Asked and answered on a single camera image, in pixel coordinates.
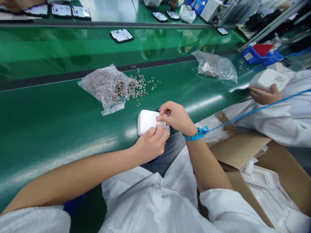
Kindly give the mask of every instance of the white lab coat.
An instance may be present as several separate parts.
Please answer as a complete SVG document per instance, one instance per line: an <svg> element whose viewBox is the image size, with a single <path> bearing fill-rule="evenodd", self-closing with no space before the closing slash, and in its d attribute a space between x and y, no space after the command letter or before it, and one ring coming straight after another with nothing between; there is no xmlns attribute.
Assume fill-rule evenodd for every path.
<svg viewBox="0 0 311 233"><path fill-rule="evenodd" d="M283 97L311 89L311 71L283 72L291 81L282 90ZM232 120L262 105L248 100L224 110ZM311 147L311 92L306 92L282 103L262 109L233 123L255 129L284 146Z"/></svg>

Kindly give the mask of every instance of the wrist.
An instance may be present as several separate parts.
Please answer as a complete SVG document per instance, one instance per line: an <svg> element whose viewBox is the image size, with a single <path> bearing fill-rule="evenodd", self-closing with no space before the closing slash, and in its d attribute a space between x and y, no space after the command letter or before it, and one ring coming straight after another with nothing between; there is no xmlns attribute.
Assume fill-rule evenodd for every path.
<svg viewBox="0 0 311 233"><path fill-rule="evenodd" d="M144 158L143 156L144 155L142 155L141 150L139 148L137 148L136 144L134 144L133 146L131 146L127 150L128 150L129 156L135 162L136 167L143 164L143 158Z"/></svg>
<svg viewBox="0 0 311 233"><path fill-rule="evenodd" d="M182 134L187 136L187 137L191 137L193 135L196 135L198 132L197 127L193 124L193 126L189 127L186 130L182 130Z"/></svg>

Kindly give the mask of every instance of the blue container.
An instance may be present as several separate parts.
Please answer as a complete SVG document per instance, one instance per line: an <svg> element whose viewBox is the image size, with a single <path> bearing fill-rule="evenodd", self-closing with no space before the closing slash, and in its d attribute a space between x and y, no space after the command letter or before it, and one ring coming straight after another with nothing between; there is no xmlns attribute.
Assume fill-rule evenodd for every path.
<svg viewBox="0 0 311 233"><path fill-rule="evenodd" d="M200 15L202 13L202 10L205 7L206 4L206 0L202 1L202 0L194 0L193 3L190 3L190 5L192 6L192 9L198 14Z"/></svg>
<svg viewBox="0 0 311 233"><path fill-rule="evenodd" d="M272 58L264 62L265 66L269 66L276 62L284 60L284 57L277 50L275 50L272 55L273 55Z"/></svg>
<svg viewBox="0 0 311 233"><path fill-rule="evenodd" d="M259 64L264 63L270 58L273 58L272 53L268 52L266 56L260 56L257 51L252 47L249 46L242 52L242 56L245 58L248 64Z"/></svg>

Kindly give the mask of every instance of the white box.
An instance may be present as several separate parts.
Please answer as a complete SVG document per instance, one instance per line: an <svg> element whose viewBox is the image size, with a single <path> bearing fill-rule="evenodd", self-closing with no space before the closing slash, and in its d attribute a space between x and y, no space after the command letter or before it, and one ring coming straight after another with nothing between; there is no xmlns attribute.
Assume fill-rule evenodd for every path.
<svg viewBox="0 0 311 233"><path fill-rule="evenodd" d="M265 71L256 74L248 86L270 92L271 85L275 83L278 90L281 91L289 81L289 77L272 69L266 69Z"/></svg>

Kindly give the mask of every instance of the hand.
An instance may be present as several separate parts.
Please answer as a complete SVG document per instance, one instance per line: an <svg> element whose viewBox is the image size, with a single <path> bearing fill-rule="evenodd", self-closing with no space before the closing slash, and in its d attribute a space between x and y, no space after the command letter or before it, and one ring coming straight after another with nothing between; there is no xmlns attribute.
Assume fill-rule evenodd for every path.
<svg viewBox="0 0 311 233"><path fill-rule="evenodd" d="M174 129L181 131L188 137L196 135L198 132L182 105L168 101L160 107L159 111L160 117L157 118L157 121L167 122Z"/></svg>
<svg viewBox="0 0 311 233"><path fill-rule="evenodd" d="M32 6L41 5L46 2L46 0L0 0L0 4L4 5L13 13L18 13Z"/></svg>
<svg viewBox="0 0 311 233"><path fill-rule="evenodd" d="M138 155L140 164L147 163L164 153L164 146L168 139L168 132L161 126L151 127L146 133L139 137L132 146Z"/></svg>
<svg viewBox="0 0 311 233"><path fill-rule="evenodd" d="M271 85L271 93L259 90L254 87L249 87L249 89L253 99L261 105L269 105L282 99L282 94L279 92L276 84Z"/></svg>

